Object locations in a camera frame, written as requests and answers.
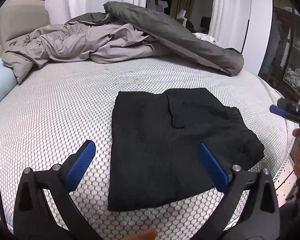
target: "dark gray blanket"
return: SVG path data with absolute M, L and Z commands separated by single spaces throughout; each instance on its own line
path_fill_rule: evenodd
M 107 2 L 106 13 L 87 13 L 68 21 L 93 25 L 110 23 L 114 17 L 130 23 L 135 28 L 152 35 L 169 49 L 201 65 L 213 67 L 230 76 L 238 74 L 244 64 L 243 56 L 234 49 L 223 49 L 208 41 L 202 41 L 166 14 L 130 3 Z

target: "white chair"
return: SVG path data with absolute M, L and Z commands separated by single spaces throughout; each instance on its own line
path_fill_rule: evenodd
M 177 21 L 182 24 L 184 27 L 186 27 L 187 19 L 185 18 L 186 10 L 180 10 L 180 12 L 177 15 Z

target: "metal bolt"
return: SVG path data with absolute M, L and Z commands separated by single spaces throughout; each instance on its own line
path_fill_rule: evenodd
M 60 164 L 55 164 L 55 165 L 52 166 L 52 169 L 53 169 L 54 171 L 58 171 L 58 170 L 60 170 L 60 168 L 61 168 L 61 165 L 60 165 Z
M 234 171 L 241 171 L 241 167 L 240 167 L 239 165 L 237 165 L 237 164 L 233 165 L 233 166 L 232 166 L 232 169 L 233 169 Z
M 31 171 L 30 168 L 25 168 L 25 169 L 23 170 L 23 172 L 24 172 L 25 174 L 28 174 L 30 171 Z
M 263 169 L 263 172 L 264 172 L 266 175 L 269 175 L 269 174 L 270 174 L 270 171 L 269 171 L 268 168 L 264 168 L 264 169 Z

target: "bed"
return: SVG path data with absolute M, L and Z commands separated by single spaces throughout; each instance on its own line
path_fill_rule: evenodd
M 0 101 L 0 186 L 10 230 L 23 169 L 39 171 L 63 163 L 90 139 L 96 144 L 96 157 L 71 197 L 103 239 L 120 239 L 147 228 L 156 228 L 160 239 L 191 238 L 220 202 L 223 195 L 216 189 L 156 208 L 107 210 L 111 114 L 119 91 L 158 94 L 199 87 L 240 110 L 246 126 L 265 146 L 265 157 L 251 170 L 268 167 L 276 179 L 290 153 L 295 124 L 269 112 L 281 95 L 245 69 L 229 77 L 177 55 L 109 64 L 49 63 L 31 71 Z M 45 195 L 57 223 L 66 227 L 50 192 Z M 230 222 L 240 215 L 247 196 L 248 192 L 242 195 Z

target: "blue gripper pad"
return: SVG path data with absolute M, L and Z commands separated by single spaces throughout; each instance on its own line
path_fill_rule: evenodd
M 80 148 L 79 151 L 81 152 L 76 153 L 76 155 L 78 154 L 79 156 L 66 174 L 65 187 L 68 192 L 77 189 L 77 186 L 96 154 L 96 145 L 94 142 L 89 141 L 86 147 L 84 149 Z
M 286 111 L 280 110 L 277 106 L 275 105 L 271 105 L 270 106 L 270 112 L 273 114 L 277 114 L 282 116 L 283 118 L 288 118 L 289 113 L 287 113 Z
M 200 143 L 198 154 L 201 163 L 205 167 L 216 189 L 220 192 L 227 193 L 230 184 L 229 176 L 204 143 Z

